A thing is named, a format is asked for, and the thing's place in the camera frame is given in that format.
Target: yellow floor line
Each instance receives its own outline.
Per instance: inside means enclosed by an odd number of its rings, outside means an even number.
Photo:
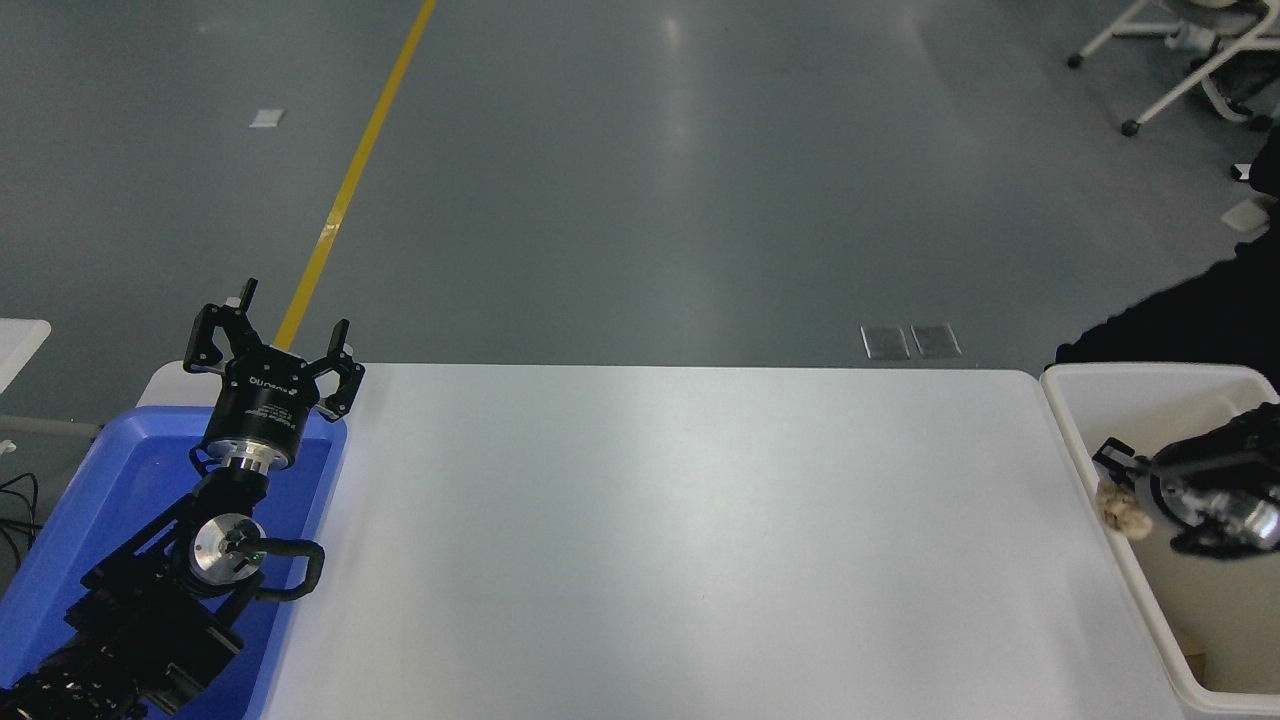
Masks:
[[[369,161],[369,154],[374,151],[374,143],[378,142],[378,133],[383,129],[383,120],[387,119],[387,111],[392,106],[392,100],[396,99],[396,91],[399,90],[401,79],[404,78],[404,70],[408,68],[408,61],[413,58],[413,50],[417,49],[417,41],[422,37],[422,29],[426,27],[426,20],[431,18],[431,10],[434,9],[435,0],[425,0],[422,3],[422,8],[417,12],[417,18],[413,19],[413,27],[410,28],[408,37],[404,38],[404,46],[401,47],[401,54],[396,58],[396,67],[392,68],[392,74],[387,78],[387,85],[383,86],[383,94],[378,97],[374,114],[369,118],[369,124],[365,126],[365,135],[360,137],[360,146],[356,147],[356,155],[351,159],[347,176],[342,178],[338,197],[334,199],[333,208],[329,209],[329,217],[324,222],[324,229],[320,231],[320,238],[316,240],[316,246],[311,251],[311,259],[307,260],[307,266],[302,270],[302,279],[298,281],[298,288],[293,292],[289,309],[284,313],[280,329],[275,333],[273,345],[280,350],[288,350],[293,345],[293,337],[298,334],[298,325],[302,324],[302,316],[311,302],[311,295],[316,290],[316,283],[320,282],[320,273],[324,272],[324,265],[329,260],[329,251],[333,250],[333,242],[338,238],[338,231],[342,228],[342,220],[347,215],[347,206],[351,205],[351,197],[356,195],[356,186],[360,184],[360,176],[365,172],[365,163]]]

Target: silver metal joint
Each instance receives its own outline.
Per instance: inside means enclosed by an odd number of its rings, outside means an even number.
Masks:
[[[270,445],[251,439],[219,439],[209,443],[205,452],[216,457],[223,468],[236,468],[266,474],[288,465],[288,459]]]
[[[191,570],[211,585],[227,585],[257,571],[262,559],[236,550],[246,539],[259,539],[266,533],[247,515],[228,512],[205,523],[191,541]]]

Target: chair leg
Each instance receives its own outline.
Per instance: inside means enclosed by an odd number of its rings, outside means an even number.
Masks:
[[[1215,54],[1212,58],[1206,60],[1204,64],[1201,65],[1194,73],[1183,78],[1183,82],[1174,86],[1172,90],[1166,92],[1164,97],[1157,100],[1151,108],[1147,108],[1140,115],[1138,115],[1132,120],[1126,120],[1124,126],[1121,126],[1121,132],[1124,132],[1124,135],[1135,135],[1138,132],[1138,128],[1140,128],[1144,123],[1151,120],[1151,118],[1155,118],[1157,114],[1160,114],[1160,111],[1167,108],[1174,100],[1178,100],[1188,90],[1199,85],[1202,79],[1208,77],[1208,74],[1212,73],[1213,70],[1221,68],[1222,64],[1234,58],[1236,53],[1247,49],[1257,36],[1262,35],[1272,24],[1275,24],[1276,15],[1280,15],[1280,4],[1276,3],[1277,0],[1268,0],[1267,12],[1262,17],[1262,19],[1258,20],[1256,26],[1249,28],[1248,32],[1245,32],[1244,35],[1234,40],[1230,45],[1224,47],[1221,51]]]
[[[1151,0],[1138,0],[1137,3],[1130,5],[1128,10],[1120,13],[1120,17],[1116,18],[1115,22],[1112,22],[1102,32],[1100,32],[1098,36],[1091,40],[1089,44],[1085,45],[1083,49],[1080,49],[1079,53],[1071,55],[1071,58],[1066,61],[1066,64],[1071,65],[1073,68],[1080,67],[1080,63],[1083,63],[1085,58],[1096,53],[1098,47],[1102,47],[1102,45],[1106,41],[1115,37],[1116,32],[1121,27],[1126,26],[1129,20],[1132,20],[1138,13],[1142,12],[1143,8],[1146,8],[1149,4]]]

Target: black cloth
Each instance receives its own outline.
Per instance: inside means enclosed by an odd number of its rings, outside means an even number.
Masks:
[[[1253,161],[1251,184],[1280,195],[1280,136]],[[1235,256],[1157,292],[1057,348],[1057,363],[1245,365],[1280,387],[1280,222]]]

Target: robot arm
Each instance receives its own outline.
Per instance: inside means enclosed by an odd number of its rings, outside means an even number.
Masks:
[[[310,410],[329,421],[346,415],[365,369],[346,345],[346,320],[315,363],[264,345],[246,315],[256,284],[206,305],[192,328],[184,369],[223,377],[192,448],[200,482],[81,579],[88,592],[65,616],[76,635],[13,689],[0,688],[0,720],[137,719],[143,700],[173,715],[244,647],[232,625],[250,602],[293,601],[319,583],[324,550],[266,537],[253,507],[266,498],[266,474],[293,464]],[[229,359],[214,343],[219,328]],[[321,398],[315,380],[328,372],[339,386]],[[266,555],[306,557],[303,580],[262,587]],[[223,596],[215,610],[202,603]]]
[[[1108,438],[1093,456],[1179,534],[1174,551],[1217,560],[1280,552],[1280,405],[1266,404],[1153,457]]]

